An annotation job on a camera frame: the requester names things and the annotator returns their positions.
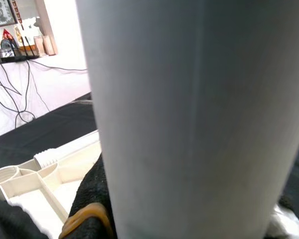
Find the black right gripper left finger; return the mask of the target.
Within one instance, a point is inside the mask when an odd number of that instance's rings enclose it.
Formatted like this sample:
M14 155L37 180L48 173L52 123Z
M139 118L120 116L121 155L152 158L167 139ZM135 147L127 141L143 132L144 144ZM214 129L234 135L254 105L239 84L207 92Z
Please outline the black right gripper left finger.
M60 239L116 239L102 155L84 176Z

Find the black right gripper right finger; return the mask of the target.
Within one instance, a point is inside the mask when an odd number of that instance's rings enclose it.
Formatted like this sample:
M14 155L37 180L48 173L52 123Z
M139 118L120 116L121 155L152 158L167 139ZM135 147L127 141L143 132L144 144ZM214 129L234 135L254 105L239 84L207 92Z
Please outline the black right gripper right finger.
M290 199L285 195L281 195L274 206L265 238L299 239L299 219Z

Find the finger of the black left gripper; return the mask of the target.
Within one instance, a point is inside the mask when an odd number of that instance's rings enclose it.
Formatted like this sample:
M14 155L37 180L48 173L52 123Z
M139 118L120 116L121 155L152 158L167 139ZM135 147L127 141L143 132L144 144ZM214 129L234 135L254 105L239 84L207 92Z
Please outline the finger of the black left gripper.
M0 239L46 239L30 215L20 206L0 200Z

